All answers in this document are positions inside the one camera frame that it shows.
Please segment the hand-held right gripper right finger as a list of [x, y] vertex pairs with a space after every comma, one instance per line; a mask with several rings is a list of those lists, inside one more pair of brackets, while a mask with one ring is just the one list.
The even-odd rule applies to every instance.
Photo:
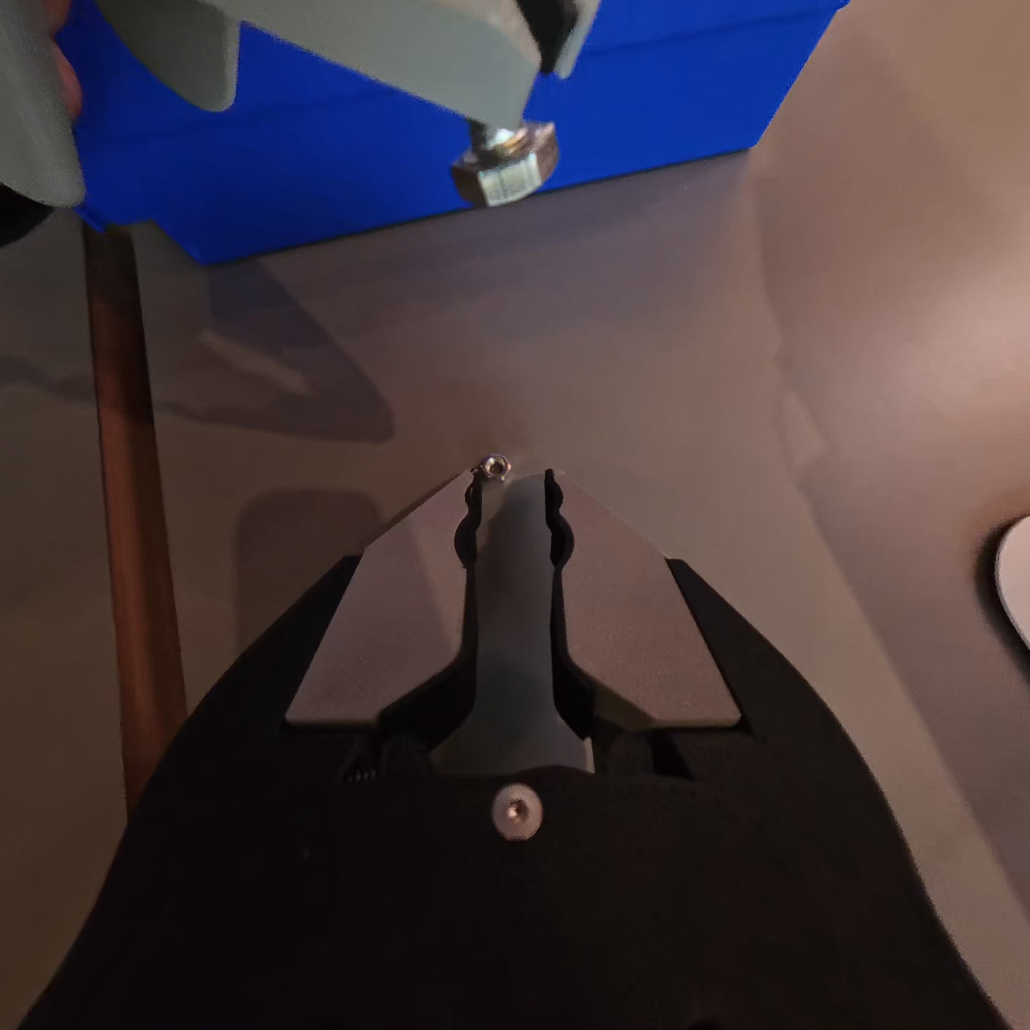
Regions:
[[553, 692], [573, 732], [735, 727], [739, 703], [663, 551], [557, 470], [546, 523]]

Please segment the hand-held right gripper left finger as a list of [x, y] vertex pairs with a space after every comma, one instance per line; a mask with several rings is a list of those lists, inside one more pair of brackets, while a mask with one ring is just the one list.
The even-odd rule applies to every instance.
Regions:
[[460, 474], [366, 548], [286, 711], [289, 726], [438, 746], [466, 721], [482, 485], [478, 473]]

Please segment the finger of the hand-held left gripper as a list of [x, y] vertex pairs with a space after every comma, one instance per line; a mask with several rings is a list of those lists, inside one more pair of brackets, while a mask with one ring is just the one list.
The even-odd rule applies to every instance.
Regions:
[[235, 101], [241, 27], [467, 119], [513, 127], [563, 48], [563, 2], [105, 1], [122, 43], [190, 104]]
[[561, 79], [566, 79], [572, 74], [597, 19], [600, 1], [570, 1], [563, 4], [572, 20], [570, 26], [562, 30], [560, 49], [553, 62], [553, 73]]

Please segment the silver hex bolt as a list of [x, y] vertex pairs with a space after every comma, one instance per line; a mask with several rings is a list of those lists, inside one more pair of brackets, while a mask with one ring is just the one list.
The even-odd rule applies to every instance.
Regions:
[[560, 161], [554, 122], [522, 122], [510, 130], [468, 121], [470, 145], [450, 166], [464, 201], [477, 208], [519, 202], [544, 187]]

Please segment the person's left hand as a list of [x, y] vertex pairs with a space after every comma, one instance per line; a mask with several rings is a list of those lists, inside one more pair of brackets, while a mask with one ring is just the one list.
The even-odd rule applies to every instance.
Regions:
[[46, 26], [49, 31], [52, 50], [54, 52], [58, 77], [60, 78], [61, 94], [68, 108], [71, 121], [75, 122], [80, 115], [83, 106], [82, 87], [78, 77], [66, 58], [65, 54], [58, 45], [58, 34], [64, 29], [70, 18], [72, 1], [42, 1], [45, 11]]

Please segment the blue plastic box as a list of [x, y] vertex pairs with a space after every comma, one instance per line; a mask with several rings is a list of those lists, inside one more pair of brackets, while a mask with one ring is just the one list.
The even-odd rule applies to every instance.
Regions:
[[[842, 1], [600, 2], [571, 76], [539, 77], [545, 188], [752, 148]], [[95, 227], [153, 222], [200, 264], [310, 245], [465, 205], [464, 119], [256, 28], [237, 93], [202, 111], [154, 76], [94, 2], [58, 35], [84, 92], [76, 141]]]

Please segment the white flat stand base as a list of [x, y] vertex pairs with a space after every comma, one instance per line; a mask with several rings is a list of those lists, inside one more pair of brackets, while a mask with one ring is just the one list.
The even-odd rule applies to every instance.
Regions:
[[994, 589], [1001, 610], [1022, 646], [1029, 650], [1029, 515], [999, 535], [993, 557]]

